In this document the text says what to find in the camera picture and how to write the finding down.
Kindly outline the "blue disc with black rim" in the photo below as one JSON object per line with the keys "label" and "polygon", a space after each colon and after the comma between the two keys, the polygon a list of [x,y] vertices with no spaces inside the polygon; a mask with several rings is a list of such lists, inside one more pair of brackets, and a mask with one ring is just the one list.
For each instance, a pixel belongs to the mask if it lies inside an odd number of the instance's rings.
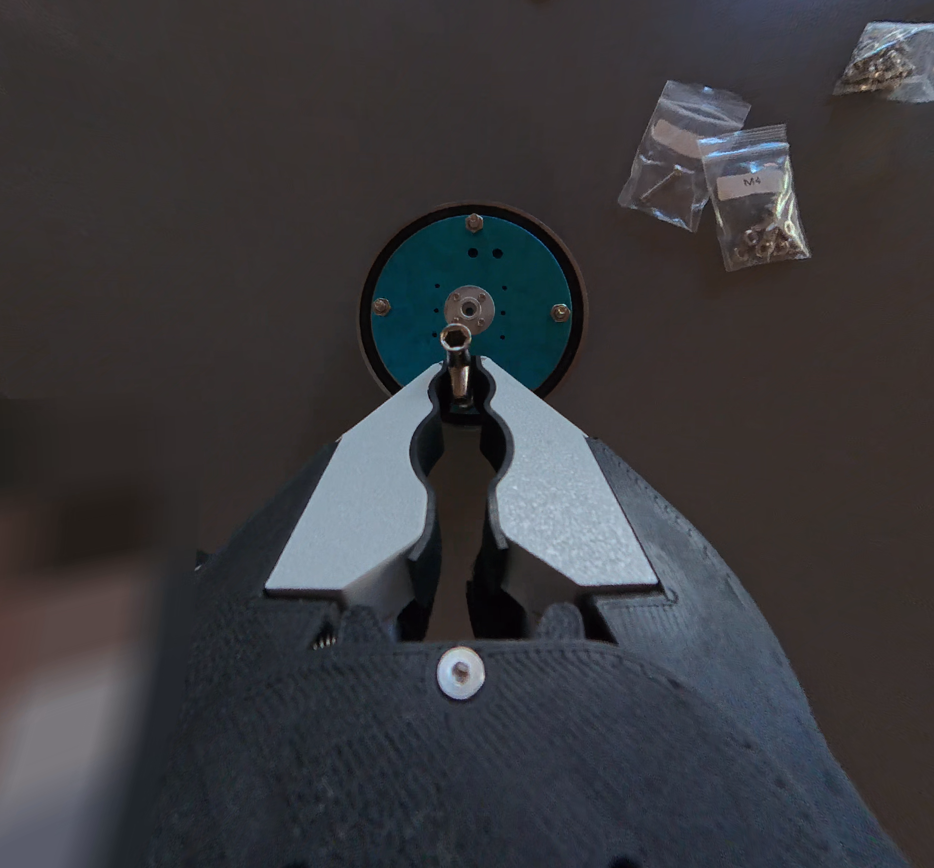
{"label": "blue disc with black rim", "polygon": [[[473,212],[484,218],[476,234],[465,227]],[[378,297],[391,301],[384,317],[372,313]],[[566,323],[550,316],[558,303],[572,310]],[[583,277],[558,235],[518,208],[480,202],[446,205],[405,225],[377,255],[359,298],[361,350],[388,395],[442,362],[442,330],[463,324],[473,357],[493,360],[545,398],[570,371],[587,323]]]}

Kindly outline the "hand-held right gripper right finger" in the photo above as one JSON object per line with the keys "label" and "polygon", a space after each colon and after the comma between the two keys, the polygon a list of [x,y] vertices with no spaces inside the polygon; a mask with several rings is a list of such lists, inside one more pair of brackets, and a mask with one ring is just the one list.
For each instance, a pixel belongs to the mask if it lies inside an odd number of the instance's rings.
{"label": "hand-held right gripper right finger", "polygon": [[658,577],[587,435],[493,360],[481,451],[495,470],[477,574],[493,590],[652,590]]}

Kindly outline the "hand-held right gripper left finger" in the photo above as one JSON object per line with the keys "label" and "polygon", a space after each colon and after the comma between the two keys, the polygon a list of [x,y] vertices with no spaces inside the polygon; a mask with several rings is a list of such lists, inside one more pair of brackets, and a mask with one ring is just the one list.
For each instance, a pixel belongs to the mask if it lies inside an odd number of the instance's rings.
{"label": "hand-held right gripper left finger", "polygon": [[431,364],[345,432],[264,585],[276,597],[363,605],[380,621],[427,621],[441,571],[429,478],[443,454]]}

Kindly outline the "metal cross socket wrench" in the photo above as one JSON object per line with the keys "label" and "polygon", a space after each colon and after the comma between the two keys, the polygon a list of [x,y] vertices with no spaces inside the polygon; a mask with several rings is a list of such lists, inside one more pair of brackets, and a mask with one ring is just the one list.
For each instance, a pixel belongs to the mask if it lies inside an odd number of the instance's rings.
{"label": "metal cross socket wrench", "polygon": [[440,342],[447,356],[452,403],[461,408],[473,403],[471,385],[472,333],[466,325],[449,324],[440,334]]}

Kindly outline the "clear plastic parts bag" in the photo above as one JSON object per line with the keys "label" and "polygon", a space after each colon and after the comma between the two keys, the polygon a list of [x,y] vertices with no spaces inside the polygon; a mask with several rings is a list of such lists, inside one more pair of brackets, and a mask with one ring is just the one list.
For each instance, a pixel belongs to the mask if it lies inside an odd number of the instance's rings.
{"label": "clear plastic parts bag", "polygon": [[697,231],[709,200],[700,142],[741,130],[749,102],[732,91],[668,80],[617,203]]}
{"label": "clear plastic parts bag", "polygon": [[727,271],[811,257],[785,125],[702,138],[698,148]]}

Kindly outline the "clear bag of dark screws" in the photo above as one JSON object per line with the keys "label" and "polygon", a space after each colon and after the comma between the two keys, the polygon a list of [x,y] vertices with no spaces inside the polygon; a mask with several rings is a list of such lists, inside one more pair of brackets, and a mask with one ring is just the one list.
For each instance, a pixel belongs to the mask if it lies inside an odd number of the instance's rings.
{"label": "clear bag of dark screws", "polygon": [[870,21],[832,95],[876,93],[902,103],[933,101],[933,23]]}

